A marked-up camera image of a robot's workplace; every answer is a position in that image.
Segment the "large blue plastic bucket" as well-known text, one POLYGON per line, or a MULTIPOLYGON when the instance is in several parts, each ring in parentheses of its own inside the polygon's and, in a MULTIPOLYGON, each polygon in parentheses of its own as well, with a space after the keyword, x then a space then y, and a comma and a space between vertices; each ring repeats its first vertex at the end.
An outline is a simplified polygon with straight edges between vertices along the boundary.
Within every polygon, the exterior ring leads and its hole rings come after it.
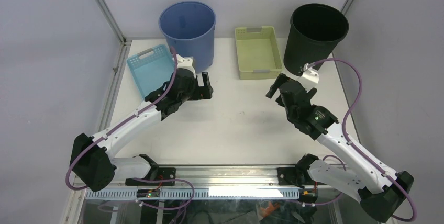
POLYGON ((168 46, 180 56, 192 57, 197 73, 213 63, 216 15, 198 1, 184 1, 166 8, 159 17, 159 28, 168 46))

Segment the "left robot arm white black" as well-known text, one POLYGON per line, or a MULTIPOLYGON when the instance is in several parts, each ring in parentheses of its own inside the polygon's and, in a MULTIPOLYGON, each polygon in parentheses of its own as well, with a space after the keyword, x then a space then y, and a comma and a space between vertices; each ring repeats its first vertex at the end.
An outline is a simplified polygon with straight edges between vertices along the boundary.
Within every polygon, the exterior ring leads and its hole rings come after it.
POLYGON ((129 116, 92 136, 85 133, 74 139, 70 169, 85 183, 84 188, 98 192, 114 180, 130 185, 152 185, 158 178, 158 164, 147 154, 118 158, 117 153, 143 130, 147 130, 177 112, 188 101, 209 100, 213 96, 207 72, 203 85, 196 74, 178 68, 171 79, 149 93, 129 116))

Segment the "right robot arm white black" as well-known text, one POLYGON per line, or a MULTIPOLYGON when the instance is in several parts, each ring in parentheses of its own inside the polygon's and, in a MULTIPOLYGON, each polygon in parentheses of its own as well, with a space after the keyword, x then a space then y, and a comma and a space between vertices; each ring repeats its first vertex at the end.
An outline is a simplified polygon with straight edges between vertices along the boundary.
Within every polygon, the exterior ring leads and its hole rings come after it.
POLYGON ((306 154, 296 164, 296 180, 329 185, 356 200, 366 214, 387 222, 407 199, 414 178, 381 162, 356 142, 327 108, 310 102, 317 90, 307 90, 299 81, 279 74, 266 96, 279 92, 276 102, 285 108, 287 120, 301 133, 332 151, 351 169, 336 169, 319 157, 306 154))

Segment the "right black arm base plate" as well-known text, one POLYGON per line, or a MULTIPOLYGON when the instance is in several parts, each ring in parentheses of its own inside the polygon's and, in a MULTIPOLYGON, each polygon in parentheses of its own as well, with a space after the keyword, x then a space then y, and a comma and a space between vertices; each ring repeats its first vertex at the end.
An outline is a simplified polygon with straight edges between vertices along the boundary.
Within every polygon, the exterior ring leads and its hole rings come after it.
POLYGON ((304 188, 304 175, 296 167, 278 167, 277 179, 280 186, 296 186, 304 188))

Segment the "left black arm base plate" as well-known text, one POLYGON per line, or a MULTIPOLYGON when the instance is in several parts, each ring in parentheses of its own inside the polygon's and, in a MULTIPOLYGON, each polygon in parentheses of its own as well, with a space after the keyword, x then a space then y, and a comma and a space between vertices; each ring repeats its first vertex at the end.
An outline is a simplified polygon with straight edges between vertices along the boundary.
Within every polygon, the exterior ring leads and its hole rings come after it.
POLYGON ((154 180, 154 183, 146 183, 146 182, 140 182, 133 178, 128 178, 125 180, 126 186, 148 186, 148 187, 157 187, 159 185, 161 186, 174 186, 175 182, 160 182, 160 180, 172 180, 176 178, 176 168, 174 167, 160 167, 156 173, 156 176, 154 178, 151 178, 151 180, 154 180))

